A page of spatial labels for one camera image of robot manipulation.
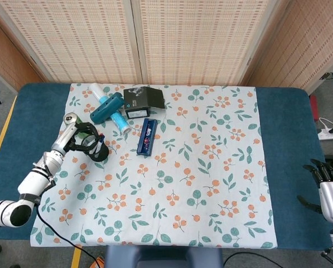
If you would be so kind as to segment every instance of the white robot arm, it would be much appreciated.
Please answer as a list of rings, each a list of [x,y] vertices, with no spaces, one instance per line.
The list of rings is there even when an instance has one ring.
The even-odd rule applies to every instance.
[[[85,133],[87,136],[81,145],[75,143],[75,135]],[[30,218],[33,207],[39,205],[42,194],[56,185],[53,180],[61,168],[63,158],[69,150],[83,151],[94,161],[103,161],[109,150],[103,143],[104,136],[98,135],[90,123],[71,122],[61,136],[54,142],[50,152],[44,152],[17,190],[20,198],[17,202],[0,201],[0,227],[20,227]]]
[[[311,159],[311,162],[314,163],[317,168],[312,165],[304,165],[303,167],[312,173],[315,183],[317,184],[321,207],[309,204],[301,197],[298,197],[298,199],[307,208],[322,213],[324,218],[333,224],[333,167],[315,159]],[[333,245],[333,229],[330,232],[330,237]],[[323,252],[321,256],[329,259],[327,254],[330,252],[330,249]]]

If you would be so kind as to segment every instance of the power strip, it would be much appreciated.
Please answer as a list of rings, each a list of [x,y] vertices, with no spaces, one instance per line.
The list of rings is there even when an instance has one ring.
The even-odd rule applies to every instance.
[[[321,129],[317,136],[320,141],[333,140],[333,133],[329,133],[329,130],[326,129]]]

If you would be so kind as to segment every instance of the navy pencil case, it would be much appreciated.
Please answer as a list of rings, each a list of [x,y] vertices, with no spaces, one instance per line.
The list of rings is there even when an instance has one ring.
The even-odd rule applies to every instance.
[[[155,119],[144,119],[142,133],[140,135],[137,154],[151,156],[151,150],[154,143],[154,137],[157,127]]]

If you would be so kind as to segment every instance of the red object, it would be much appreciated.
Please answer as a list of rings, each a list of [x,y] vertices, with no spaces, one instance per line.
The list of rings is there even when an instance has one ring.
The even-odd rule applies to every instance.
[[[311,106],[313,119],[316,122],[318,120],[318,110],[317,110],[317,100],[314,95],[310,96],[310,106]]]

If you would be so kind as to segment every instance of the gray floor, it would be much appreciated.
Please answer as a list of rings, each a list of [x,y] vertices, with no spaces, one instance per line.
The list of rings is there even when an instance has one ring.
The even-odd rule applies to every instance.
[[[333,80],[325,81],[314,93],[318,98],[318,108],[321,117],[333,121]],[[14,95],[0,83],[0,98],[3,104],[0,106],[0,131],[9,112]],[[321,142],[326,154],[333,154],[333,141]],[[29,241],[0,240],[3,251],[0,254],[0,268],[7,268],[13,264],[20,264],[22,268],[52,268],[70,267],[73,256],[72,248],[34,248]],[[86,248],[92,255],[104,255],[104,247]],[[284,268],[290,267],[333,267],[320,257],[317,251],[300,250],[224,250],[224,259],[239,251],[256,252],[276,261]],[[79,267],[86,268],[92,263],[91,259],[82,253]],[[252,255],[238,255],[230,259],[227,268],[252,267],[272,268],[276,267],[267,260]]]

